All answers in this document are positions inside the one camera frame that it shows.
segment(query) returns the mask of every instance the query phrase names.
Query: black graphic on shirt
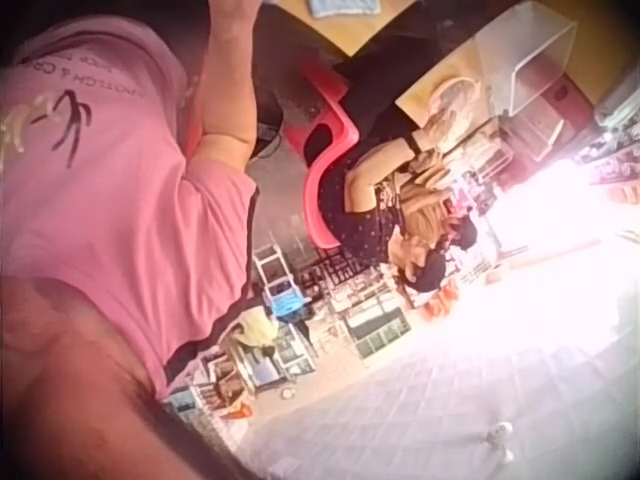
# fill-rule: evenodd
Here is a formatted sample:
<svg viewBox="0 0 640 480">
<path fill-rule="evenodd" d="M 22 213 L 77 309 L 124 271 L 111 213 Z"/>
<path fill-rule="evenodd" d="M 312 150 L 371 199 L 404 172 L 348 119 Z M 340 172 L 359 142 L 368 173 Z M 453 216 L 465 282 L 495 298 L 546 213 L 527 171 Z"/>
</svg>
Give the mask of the black graphic on shirt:
<svg viewBox="0 0 640 480">
<path fill-rule="evenodd" d="M 62 95 L 60 95 L 58 100 L 56 100 L 56 103 L 53 105 L 54 113 L 58 110 L 65 99 L 69 101 L 69 118 L 67 119 L 67 124 L 62 137 L 53 144 L 51 151 L 58 150 L 65 144 L 65 142 L 67 142 L 67 140 L 70 140 L 71 149 L 69 150 L 69 156 L 67 157 L 67 168 L 71 168 L 78 151 L 80 138 L 82 137 L 82 127 L 83 125 L 87 127 L 91 126 L 92 113 L 89 105 L 78 101 L 78 96 L 73 90 L 65 90 Z M 48 115 L 41 115 L 35 118 L 31 124 L 34 125 L 46 118 L 48 118 Z"/>
</svg>

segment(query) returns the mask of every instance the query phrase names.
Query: pink t-shirt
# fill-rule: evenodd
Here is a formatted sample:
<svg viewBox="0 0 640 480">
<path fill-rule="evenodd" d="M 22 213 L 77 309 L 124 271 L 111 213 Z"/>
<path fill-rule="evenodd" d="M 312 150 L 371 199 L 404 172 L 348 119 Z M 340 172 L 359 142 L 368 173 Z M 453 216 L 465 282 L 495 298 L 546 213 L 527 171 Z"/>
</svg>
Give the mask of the pink t-shirt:
<svg viewBox="0 0 640 480">
<path fill-rule="evenodd" d="M 185 73 L 145 26 L 86 18 L 17 58 L 0 85 L 10 129 L 43 99 L 57 118 L 31 112 L 24 152 L 5 152 L 3 274 L 82 291 L 164 397 L 239 316 L 256 186 L 215 159 L 187 165 L 175 120 Z"/>
</svg>

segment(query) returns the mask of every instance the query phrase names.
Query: wall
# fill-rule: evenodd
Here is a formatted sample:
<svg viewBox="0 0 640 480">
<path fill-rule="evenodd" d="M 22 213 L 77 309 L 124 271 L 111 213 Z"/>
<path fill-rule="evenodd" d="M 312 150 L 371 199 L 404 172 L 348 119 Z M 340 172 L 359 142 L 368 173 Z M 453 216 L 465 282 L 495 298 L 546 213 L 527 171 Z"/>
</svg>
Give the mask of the wall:
<svg viewBox="0 0 640 480">
<path fill-rule="evenodd" d="M 539 0 L 558 13 L 577 20 L 578 32 L 567 74 L 595 105 L 622 77 L 637 56 L 630 29 L 620 21 L 611 4 L 603 0 Z"/>
</svg>

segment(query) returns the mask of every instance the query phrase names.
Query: table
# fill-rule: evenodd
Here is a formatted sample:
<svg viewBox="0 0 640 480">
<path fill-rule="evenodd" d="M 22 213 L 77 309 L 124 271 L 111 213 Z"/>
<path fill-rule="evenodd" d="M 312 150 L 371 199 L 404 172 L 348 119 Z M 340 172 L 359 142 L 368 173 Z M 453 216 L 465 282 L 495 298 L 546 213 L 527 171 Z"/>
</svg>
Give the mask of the table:
<svg viewBox="0 0 640 480">
<path fill-rule="evenodd" d="M 279 0 L 278 5 L 351 57 L 414 2 L 380 0 L 381 12 L 377 15 L 335 15 L 320 19 L 311 16 L 306 0 Z"/>
<path fill-rule="evenodd" d="M 454 77 L 469 77 L 484 83 L 480 53 L 473 38 L 460 45 L 434 68 L 425 73 L 396 100 L 396 105 L 414 122 L 424 126 L 427 121 L 426 112 L 431 95 L 442 82 Z M 481 97 L 475 103 L 473 120 L 467 132 L 478 128 L 492 115 L 485 88 L 482 88 L 481 91 Z"/>
</svg>

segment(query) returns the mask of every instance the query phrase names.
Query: red chair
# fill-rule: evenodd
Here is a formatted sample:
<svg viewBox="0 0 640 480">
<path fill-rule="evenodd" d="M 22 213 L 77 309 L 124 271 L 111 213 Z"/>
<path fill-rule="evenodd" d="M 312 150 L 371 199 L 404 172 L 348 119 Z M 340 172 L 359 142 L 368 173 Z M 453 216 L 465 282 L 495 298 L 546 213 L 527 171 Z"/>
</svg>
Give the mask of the red chair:
<svg viewBox="0 0 640 480">
<path fill-rule="evenodd" d="M 354 146 L 360 134 L 351 119 L 344 112 L 340 99 L 348 90 L 348 86 L 333 70 L 327 69 L 313 60 L 303 63 L 303 72 L 309 81 L 318 89 L 327 103 L 309 126 L 285 126 L 284 137 L 293 149 L 304 158 L 304 147 L 311 132 L 319 125 L 326 125 L 331 130 L 331 144 L 313 161 L 304 182 L 304 219 L 307 232 L 313 243 L 322 249 L 335 248 L 340 245 L 325 224 L 318 207 L 320 178 L 327 168 L 347 150 Z"/>
</svg>

